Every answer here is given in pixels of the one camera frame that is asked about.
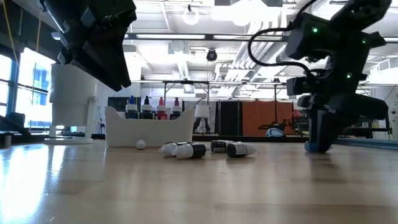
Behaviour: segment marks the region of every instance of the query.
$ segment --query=blue object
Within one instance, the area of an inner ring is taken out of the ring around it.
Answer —
[[[134,102],[134,96],[133,95],[130,96],[129,104],[131,104],[131,105],[136,104],[136,102]]]
[[[329,149],[331,149],[333,146],[330,146],[327,150],[325,150],[325,151],[321,151],[321,150],[319,150],[319,145],[316,143],[316,142],[309,142],[309,141],[306,141],[305,142],[305,144],[304,144],[304,148],[305,148],[305,150],[307,151],[307,152],[309,152],[309,153],[320,153],[320,154],[322,154],[322,153],[326,153]]]
[[[266,137],[285,137],[285,133],[277,128],[270,128],[266,133]]]

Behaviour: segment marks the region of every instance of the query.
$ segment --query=black panel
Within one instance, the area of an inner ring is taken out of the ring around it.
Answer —
[[[220,111],[220,135],[237,136],[241,129],[242,114],[238,112],[237,101],[222,101]]]

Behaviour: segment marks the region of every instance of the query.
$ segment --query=ceiling light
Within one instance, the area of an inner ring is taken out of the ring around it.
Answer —
[[[209,84],[241,85],[244,82],[209,82]]]
[[[271,83],[271,82],[247,82],[247,85],[285,85],[285,83]]]
[[[189,12],[194,13],[193,18],[188,17]],[[191,25],[191,26],[196,25],[199,22],[199,12],[193,11],[193,10],[189,11],[188,9],[186,9],[184,11],[184,13],[182,14],[182,20],[184,21],[184,23],[186,23],[188,25]]]
[[[133,80],[132,83],[163,83],[161,80]]]
[[[198,34],[137,34],[137,39],[201,39],[205,38],[204,35]]]
[[[236,39],[236,40],[246,40],[249,41],[251,35],[214,35],[213,37],[215,40],[229,40],[229,39]],[[260,35],[254,41],[255,42],[283,42],[282,41],[283,35]]]

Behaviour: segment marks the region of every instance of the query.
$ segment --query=cable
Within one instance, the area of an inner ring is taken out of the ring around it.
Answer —
[[[10,23],[9,23],[9,20],[8,20],[8,15],[7,15],[6,0],[4,0],[2,2],[2,8],[3,8],[3,11],[4,11],[4,17],[6,18],[6,24],[7,24],[7,29],[8,29],[8,35],[10,37],[12,52],[14,53],[14,57],[15,57],[15,61],[17,63],[17,67],[19,67],[19,60],[18,60],[17,52],[15,51],[14,40],[12,38],[12,33],[11,33],[11,26],[10,26]],[[41,23],[42,23],[41,17],[42,17],[42,13],[39,14],[39,27],[38,27],[38,31],[37,31],[36,52],[39,52],[39,37],[40,37],[40,28],[41,28]],[[35,88],[34,88],[34,79],[33,79],[32,100],[31,100],[32,104],[33,104],[33,100],[34,100],[33,99],[34,90],[35,90]],[[42,121],[42,126],[44,128],[44,131],[47,131],[43,121]],[[31,130],[31,127],[32,127],[32,121],[30,121],[29,131]]]
[[[311,0],[311,1],[307,2],[307,3],[298,11],[296,18],[298,18],[298,16],[299,16],[301,13],[303,13],[304,10],[306,10],[308,7],[310,7],[315,1],[317,1],[317,0]]]
[[[14,41],[13,41],[13,39],[12,39],[10,22],[8,21],[7,8],[6,8],[6,0],[3,0],[3,2],[2,2],[2,8],[3,8],[3,10],[4,10],[4,17],[6,18],[6,24],[7,24],[7,29],[8,29],[8,35],[10,36],[12,51],[14,52],[14,57],[15,57],[15,61],[17,62],[17,66],[19,66],[18,57],[17,57],[17,52],[15,51]]]
[[[396,137],[394,136],[394,133],[392,132],[392,125],[390,124],[391,127],[391,134],[392,134],[392,138],[393,140],[396,140]]]
[[[306,5],[304,5],[304,7],[302,7],[302,8],[298,11],[297,17],[296,17],[296,18],[298,18],[298,16],[299,16],[301,13],[303,13],[303,11],[306,10],[306,9],[307,9],[311,4],[313,4],[315,1],[316,1],[316,0],[311,0],[311,1],[309,1],[308,3],[306,3]],[[300,62],[265,63],[265,62],[259,61],[258,59],[255,58],[255,56],[253,56],[253,53],[252,53],[252,50],[251,50],[251,46],[252,46],[252,43],[253,43],[253,41],[254,41],[254,39],[255,39],[256,37],[258,37],[258,36],[260,36],[260,35],[262,35],[262,34],[268,33],[268,32],[281,32],[281,31],[282,31],[282,32],[285,32],[285,31],[292,31],[293,29],[294,29],[294,25],[290,22],[289,25],[288,25],[287,27],[269,28],[269,29],[260,30],[259,32],[256,32],[256,33],[249,39],[249,42],[248,42],[248,55],[249,55],[250,59],[251,59],[254,63],[256,63],[256,64],[258,64],[258,65],[260,65],[260,66],[263,66],[263,67],[297,66],[297,67],[300,67],[300,68],[304,69],[307,78],[315,78],[315,76],[311,73],[310,69],[309,69],[306,65],[304,65],[304,64],[302,64],[302,63],[300,63]]]
[[[394,91],[394,89],[397,87],[397,84],[398,83],[396,83],[395,85],[394,85],[394,87],[392,87],[392,90],[390,91],[390,93],[385,97],[385,99],[383,100],[383,101],[385,101],[390,95],[391,95],[391,93]]]

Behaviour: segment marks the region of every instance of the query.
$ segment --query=bottle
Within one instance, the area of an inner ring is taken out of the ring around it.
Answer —
[[[181,116],[182,108],[180,102],[178,102],[178,97],[175,98],[174,106],[172,107],[172,114],[170,114],[170,119],[177,119]]]
[[[167,120],[166,106],[163,102],[163,97],[160,97],[159,105],[156,106],[155,119]]]
[[[126,105],[126,112],[124,114],[126,119],[138,119],[138,109],[134,102],[134,96],[130,97],[128,104]]]
[[[139,119],[154,119],[154,114],[152,113],[152,107],[149,104],[148,96],[145,97],[144,104],[141,105],[142,112],[139,113]]]
[[[226,154],[230,158],[242,158],[245,156],[249,156],[256,151],[257,150],[254,148],[254,146],[241,142],[234,142],[226,147]]]
[[[164,144],[160,149],[159,152],[166,157],[171,157],[172,151],[177,148],[177,146],[182,146],[184,144],[191,144],[193,142],[168,142]]]
[[[184,144],[177,146],[172,151],[172,155],[177,157],[177,159],[198,159],[202,158],[206,154],[206,151],[207,147],[204,144]]]
[[[214,140],[210,143],[210,150],[212,152],[226,152],[226,147],[231,143],[234,142],[228,140]]]

